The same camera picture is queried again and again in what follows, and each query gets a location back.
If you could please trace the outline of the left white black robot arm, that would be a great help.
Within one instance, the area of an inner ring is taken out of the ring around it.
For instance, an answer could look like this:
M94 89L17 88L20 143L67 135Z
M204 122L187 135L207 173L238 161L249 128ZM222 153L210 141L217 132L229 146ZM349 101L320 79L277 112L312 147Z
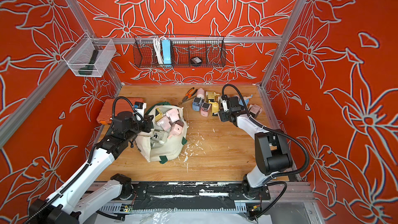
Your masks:
M29 207L27 224L83 224L109 201L136 197L131 179L116 174L100 189L85 196L98 176L131 145L141 132L153 128L152 115L124 111L113 117L112 131L90 151L86 162L46 200Z

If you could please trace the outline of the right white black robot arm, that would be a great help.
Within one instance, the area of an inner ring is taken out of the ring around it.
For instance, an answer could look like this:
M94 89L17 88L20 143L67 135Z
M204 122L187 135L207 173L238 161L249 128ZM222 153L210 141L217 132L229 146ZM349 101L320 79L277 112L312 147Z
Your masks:
M242 181L243 195L253 199L260 189L293 165L286 137L280 130L266 129L239 104L237 96L222 96L218 113L222 122L231 122L255 142L256 166Z

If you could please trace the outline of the yellow tall pencil sharpener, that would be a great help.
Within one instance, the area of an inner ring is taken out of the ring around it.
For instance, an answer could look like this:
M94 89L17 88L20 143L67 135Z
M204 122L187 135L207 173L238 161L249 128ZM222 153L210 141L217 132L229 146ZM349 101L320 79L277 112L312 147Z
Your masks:
M209 104L211 104L211 113L212 116L218 116L218 112L219 112L219 103L214 101L214 102L209 102Z

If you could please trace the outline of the cream tote bag green handles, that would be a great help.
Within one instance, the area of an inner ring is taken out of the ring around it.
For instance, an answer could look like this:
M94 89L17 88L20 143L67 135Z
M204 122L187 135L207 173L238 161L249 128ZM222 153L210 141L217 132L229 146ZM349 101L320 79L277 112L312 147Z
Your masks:
M182 133L178 136L173 136L171 139L167 139L167 142L163 146L152 147L150 139L153 136L154 131L163 131L163 129L156 124L153 118L154 129L151 132L141 132L140 134L138 134L134 143L140 151L141 155L148 162L158 161L160 163L166 163L169 160L174 160L178 158L183 146L187 143L188 125L183 116L183 108L171 105L167 102L154 105L150 110L147 111L146 116L155 117L156 108L159 108L163 112L164 116L166 116L166 112L168 110L172 108L178 109L180 115L179 121L184 123Z

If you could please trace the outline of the blue grey square sharpener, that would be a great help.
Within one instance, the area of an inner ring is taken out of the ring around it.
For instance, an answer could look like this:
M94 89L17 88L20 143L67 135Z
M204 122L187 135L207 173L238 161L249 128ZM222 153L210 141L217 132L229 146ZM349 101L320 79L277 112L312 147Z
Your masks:
M192 102L192 109L196 112L201 110L201 106L203 104L203 99L201 97L195 97Z

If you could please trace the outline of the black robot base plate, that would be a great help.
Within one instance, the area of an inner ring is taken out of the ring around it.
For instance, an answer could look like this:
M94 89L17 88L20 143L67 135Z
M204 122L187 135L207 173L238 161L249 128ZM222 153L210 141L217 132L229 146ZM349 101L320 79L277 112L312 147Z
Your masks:
M143 214L160 211L245 213L271 199L267 187L245 195L240 182L133 182L133 194L117 198L100 210L108 214Z

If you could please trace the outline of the blue crank pencil sharpener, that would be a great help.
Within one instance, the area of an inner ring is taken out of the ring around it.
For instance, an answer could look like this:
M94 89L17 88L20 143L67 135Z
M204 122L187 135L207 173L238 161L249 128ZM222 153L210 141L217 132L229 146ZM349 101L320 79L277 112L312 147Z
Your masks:
M249 101L250 101L250 99L253 97L253 95L250 95L250 96L244 96L241 100L240 100L240 105L246 105L246 106L249 106Z

